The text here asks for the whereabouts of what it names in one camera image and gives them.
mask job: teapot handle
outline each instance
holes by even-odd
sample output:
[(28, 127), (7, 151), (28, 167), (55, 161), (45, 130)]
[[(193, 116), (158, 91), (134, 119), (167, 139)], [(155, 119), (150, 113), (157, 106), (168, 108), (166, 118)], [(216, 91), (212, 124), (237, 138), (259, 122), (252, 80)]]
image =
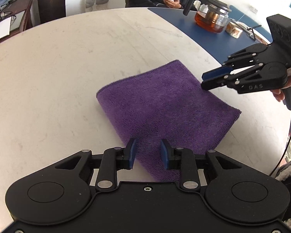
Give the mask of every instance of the teapot handle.
[[(188, 15), (188, 13), (189, 13), (189, 11), (190, 11), (190, 9), (191, 9), (191, 7), (193, 6), (193, 3), (194, 3), (195, 1), (196, 1), (196, 0), (189, 0), (189, 1), (186, 3), (185, 8), (184, 8), (184, 10), (183, 10), (183, 14), (184, 14), (185, 16)], [(205, 3), (207, 2), (207, 0), (198, 0), (198, 1), (200, 1), (201, 4), (205, 4)]]

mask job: folded cloth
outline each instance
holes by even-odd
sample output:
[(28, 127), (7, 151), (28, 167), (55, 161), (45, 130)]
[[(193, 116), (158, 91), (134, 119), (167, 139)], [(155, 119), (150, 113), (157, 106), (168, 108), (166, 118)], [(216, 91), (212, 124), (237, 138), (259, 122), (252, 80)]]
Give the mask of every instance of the folded cloth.
[(160, 139), (205, 154), (241, 114), (202, 90), (179, 60), (111, 83), (98, 91), (97, 99), (123, 143), (138, 140), (136, 158), (157, 181), (177, 181), (180, 175), (164, 169)]

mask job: table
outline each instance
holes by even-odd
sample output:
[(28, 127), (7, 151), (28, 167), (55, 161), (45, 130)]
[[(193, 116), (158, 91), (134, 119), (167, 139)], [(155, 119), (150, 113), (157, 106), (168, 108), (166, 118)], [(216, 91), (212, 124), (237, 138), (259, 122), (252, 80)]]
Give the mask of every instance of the table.
[[(70, 16), (1, 43), (0, 230), (12, 222), (4, 196), (14, 181), (82, 149), (123, 146), (96, 100), (101, 87), (175, 59), (199, 81), (220, 66), (147, 8)], [(212, 92), (242, 111), (217, 150), (269, 174), (283, 154), (291, 112), (270, 92)], [(118, 179), (153, 180), (138, 162)]]
[(33, 0), (17, 0), (3, 10), (12, 11), (13, 15), (16, 15), (15, 21), (11, 22), (10, 34), (0, 39), (0, 43), (7, 40), (8, 38), (23, 32), (27, 29), (32, 28), (32, 21), (31, 21), (31, 5)]

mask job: wall outlet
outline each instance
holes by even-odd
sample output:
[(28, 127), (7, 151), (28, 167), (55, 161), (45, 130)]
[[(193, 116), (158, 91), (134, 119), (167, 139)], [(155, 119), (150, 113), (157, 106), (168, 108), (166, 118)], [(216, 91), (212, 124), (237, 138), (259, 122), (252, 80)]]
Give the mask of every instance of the wall outlet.
[(253, 7), (253, 6), (249, 6), (249, 10), (251, 10), (255, 14), (258, 13), (258, 10), (255, 7)]

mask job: black cabinet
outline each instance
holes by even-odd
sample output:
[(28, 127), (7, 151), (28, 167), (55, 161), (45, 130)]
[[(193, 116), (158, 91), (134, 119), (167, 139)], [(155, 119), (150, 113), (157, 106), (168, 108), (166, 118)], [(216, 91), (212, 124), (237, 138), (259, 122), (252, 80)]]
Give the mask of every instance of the black cabinet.
[(66, 16), (66, 0), (38, 0), (41, 23)]

